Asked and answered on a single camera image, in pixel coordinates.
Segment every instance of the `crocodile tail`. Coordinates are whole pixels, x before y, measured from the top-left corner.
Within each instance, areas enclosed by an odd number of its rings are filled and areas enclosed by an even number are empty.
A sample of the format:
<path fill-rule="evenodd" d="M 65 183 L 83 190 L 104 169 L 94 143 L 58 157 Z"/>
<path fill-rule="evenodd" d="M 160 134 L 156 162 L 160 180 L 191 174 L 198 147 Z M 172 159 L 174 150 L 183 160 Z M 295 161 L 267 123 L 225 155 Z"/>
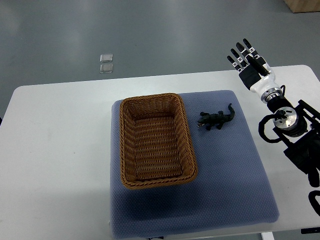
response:
<path fill-rule="evenodd" d="M 230 111 L 229 121 L 231 121 L 231 120 L 234 118 L 234 116 L 235 116 L 235 110 L 234 110 L 234 108 L 231 106 L 231 103 L 228 105 L 228 109 L 229 109 L 229 111 Z"/>

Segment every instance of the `cardboard box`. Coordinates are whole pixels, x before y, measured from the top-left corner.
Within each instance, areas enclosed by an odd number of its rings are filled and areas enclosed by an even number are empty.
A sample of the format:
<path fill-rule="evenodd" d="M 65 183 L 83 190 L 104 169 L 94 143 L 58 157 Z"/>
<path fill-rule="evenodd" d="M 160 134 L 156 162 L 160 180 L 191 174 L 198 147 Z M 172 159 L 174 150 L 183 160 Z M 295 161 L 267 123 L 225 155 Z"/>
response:
<path fill-rule="evenodd" d="M 284 0 L 293 13 L 319 12 L 320 0 Z"/>

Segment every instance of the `white table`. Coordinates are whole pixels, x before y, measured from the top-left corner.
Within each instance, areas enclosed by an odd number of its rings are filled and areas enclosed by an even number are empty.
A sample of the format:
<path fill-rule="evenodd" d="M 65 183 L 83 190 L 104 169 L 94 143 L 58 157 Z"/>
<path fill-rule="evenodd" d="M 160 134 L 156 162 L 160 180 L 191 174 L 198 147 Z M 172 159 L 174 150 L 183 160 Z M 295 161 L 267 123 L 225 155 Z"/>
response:
<path fill-rule="evenodd" d="M 286 98 L 320 110 L 320 83 L 304 65 L 273 67 Z M 280 212 L 275 223 L 216 229 L 166 239 L 283 231 L 320 226 L 307 176 L 270 144 L 258 123 L 271 112 L 235 70 L 67 82 L 17 88 L 0 127 L 0 238 L 111 239 L 111 106 L 120 99 L 159 93 L 235 92 L 268 175 Z M 272 124 L 267 134 L 272 134 Z"/>

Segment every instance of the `robot finger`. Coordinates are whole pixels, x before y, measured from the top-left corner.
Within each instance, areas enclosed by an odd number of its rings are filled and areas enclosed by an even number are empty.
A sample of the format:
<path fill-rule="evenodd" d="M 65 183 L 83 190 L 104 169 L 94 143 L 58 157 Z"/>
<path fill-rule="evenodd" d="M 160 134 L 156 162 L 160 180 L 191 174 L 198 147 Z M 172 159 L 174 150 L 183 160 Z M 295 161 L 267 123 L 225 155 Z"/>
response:
<path fill-rule="evenodd" d="M 258 59 L 260 56 L 258 54 L 258 52 L 251 46 L 250 42 L 247 39 L 243 39 L 244 44 L 246 45 L 246 47 L 249 49 L 250 53 L 256 58 Z"/>
<path fill-rule="evenodd" d="M 236 61 L 232 57 L 227 56 L 226 58 L 229 60 L 229 62 L 232 64 L 232 66 L 235 68 L 235 70 L 237 70 L 238 73 L 241 73 L 241 71 L 243 70 L 241 68 L 241 66 L 239 64 L 237 64 Z"/>
<path fill-rule="evenodd" d="M 235 46 L 246 59 L 247 56 L 251 55 L 250 52 L 241 43 L 237 42 Z"/>
<path fill-rule="evenodd" d="M 235 58 L 238 60 L 238 62 L 241 64 L 242 68 L 246 68 L 248 66 L 248 63 L 246 61 L 244 61 L 242 59 L 242 57 L 240 57 L 240 55 L 236 52 L 236 50 L 234 50 L 233 48 L 231 48 L 231 53 L 235 56 Z"/>

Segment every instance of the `gray floor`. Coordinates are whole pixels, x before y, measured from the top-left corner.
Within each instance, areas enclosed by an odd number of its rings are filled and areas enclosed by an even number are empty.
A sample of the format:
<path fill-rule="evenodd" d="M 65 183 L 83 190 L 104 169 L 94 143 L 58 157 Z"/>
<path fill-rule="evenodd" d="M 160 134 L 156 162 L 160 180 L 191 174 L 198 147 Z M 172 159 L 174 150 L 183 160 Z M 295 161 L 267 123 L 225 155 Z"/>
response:
<path fill-rule="evenodd" d="M 320 79 L 320 12 L 293 14 L 283 0 L 1 0 L 0 117 L 23 85 L 231 70 L 243 38 L 271 66 L 308 65 Z M 104 53 L 112 73 L 99 73 Z"/>

